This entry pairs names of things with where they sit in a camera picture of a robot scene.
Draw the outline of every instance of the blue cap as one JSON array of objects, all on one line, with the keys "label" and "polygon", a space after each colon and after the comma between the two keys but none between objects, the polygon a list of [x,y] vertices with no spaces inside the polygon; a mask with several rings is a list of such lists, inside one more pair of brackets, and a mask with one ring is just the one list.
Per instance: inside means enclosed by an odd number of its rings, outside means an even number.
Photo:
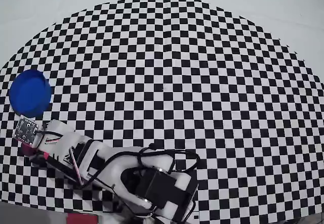
[{"label": "blue cap", "polygon": [[41,115],[51,100],[51,86],[43,73],[26,70],[13,81],[9,91],[11,107],[18,115],[34,118]]}]

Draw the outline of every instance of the wire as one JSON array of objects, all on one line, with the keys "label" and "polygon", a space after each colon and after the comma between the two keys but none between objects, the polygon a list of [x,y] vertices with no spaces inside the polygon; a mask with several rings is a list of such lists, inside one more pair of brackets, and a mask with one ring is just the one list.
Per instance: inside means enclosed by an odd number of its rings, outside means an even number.
[{"label": "wire", "polygon": [[42,134],[42,135],[53,135],[53,136],[57,136],[57,137],[62,137],[63,135],[57,132],[53,132],[53,131],[42,131],[42,130],[35,130],[36,134]]},{"label": "wire", "polygon": [[188,220],[188,218],[190,217],[190,215],[193,213],[193,211],[194,211],[194,209],[196,208],[196,202],[193,200],[192,201],[192,208],[191,208],[191,210],[188,212],[188,214],[186,215],[186,217],[183,219],[183,223],[185,223],[187,220]]},{"label": "wire", "polygon": [[137,217],[139,217],[139,218],[148,218],[148,217],[151,217],[151,216],[155,213],[155,211],[157,210],[157,207],[156,207],[156,206],[153,206],[153,210],[152,210],[152,212],[150,212],[150,213],[135,213],[135,212],[131,209],[131,207],[130,207],[128,204],[126,204],[126,202],[122,199],[122,197],[120,197],[120,196],[116,193],[116,191],[114,190],[114,187],[107,185],[106,183],[102,182],[102,181],[101,181],[100,179],[98,179],[98,178],[96,178],[96,181],[98,181],[98,182],[101,183],[102,185],[106,186],[107,188],[111,189],[111,190],[113,191],[114,195],[116,195],[116,196],[118,197],[118,199],[123,203],[123,205],[125,205],[125,206],[127,207],[127,209],[128,209],[128,210],[129,210],[133,215],[135,215],[135,216],[137,216]]},{"label": "wire", "polygon": [[157,223],[157,224],[164,224],[163,221],[161,221],[160,219],[158,219],[159,216],[160,216],[160,215],[156,215],[156,214],[154,214],[154,215],[152,216],[152,218],[155,220],[155,223]]},{"label": "wire", "polygon": [[[194,155],[197,159],[196,163],[193,164],[190,168],[184,170],[184,171],[176,171],[176,172],[184,172],[184,173],[188,173],[192,170],[194,170],[199,161],[200,161],[200,157],[198,154],[196,153],[193,153],[193,152],[187,152],[187,151],[183,151],[183,150],[164,150],[164,151],[158,151],[158,152],[147,152],[147,153],[141,153],[141,157],[150,157],[150,156],[159,156],[159,155],[174,155],[175,153],[177,154],[186,154],[186,155]],[[115,155],[113,155],[112,157],[108,158],[105,163],[102,165],[102,167],[96,171],[96,173],[85,183],[83,184],[82,186],[80,186],[81,189],[89,186],[98,176],[99,174],[105,169],[106,166],[108,166],[108,164],[110,162],[112,162],[114,159],[118,158],[118,157],[121,157],[121,156],[136,156],[138,157],[140,153],[139,152],[127,152],[127,151],[124,151],[124,152],[118,152],[116,153]]]}]

